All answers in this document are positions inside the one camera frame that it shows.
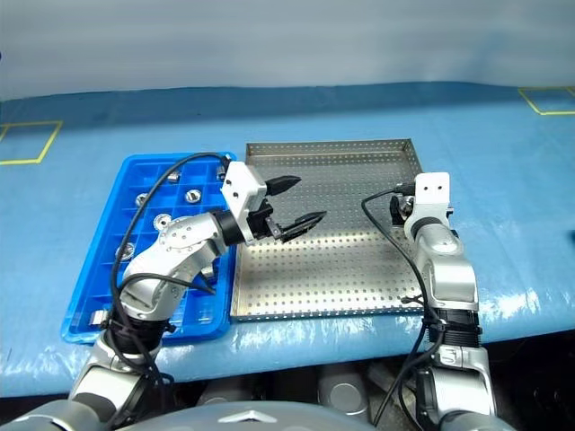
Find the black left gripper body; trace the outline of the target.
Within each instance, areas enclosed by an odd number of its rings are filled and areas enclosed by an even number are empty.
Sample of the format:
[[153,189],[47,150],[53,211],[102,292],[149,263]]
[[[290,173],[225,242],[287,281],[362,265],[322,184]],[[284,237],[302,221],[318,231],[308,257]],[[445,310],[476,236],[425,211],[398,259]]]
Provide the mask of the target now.
[[248,227],[250,228],[255,240],[261,240],[268,237],[279,239],[282,236],[283,232],[281,227],[271,218],[272,213],[273,207],[269,201],[263,200],[257,210],[251,211],[248,214]]

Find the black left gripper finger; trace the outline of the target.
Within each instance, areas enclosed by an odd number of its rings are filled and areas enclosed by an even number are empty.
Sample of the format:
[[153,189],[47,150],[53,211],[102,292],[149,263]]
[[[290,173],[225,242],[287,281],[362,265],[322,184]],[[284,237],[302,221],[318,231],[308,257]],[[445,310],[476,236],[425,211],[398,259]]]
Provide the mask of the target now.
[[283,175],[270,180],[266,180],[266,195],[277,196],[296,186],[301,178],[295,175]]
[[293,224],[280,228],[281,234],[279,239],[283,243],[290,242],[316,227],[325,216],[325,211],[317,211],[302,215],[298,217]]

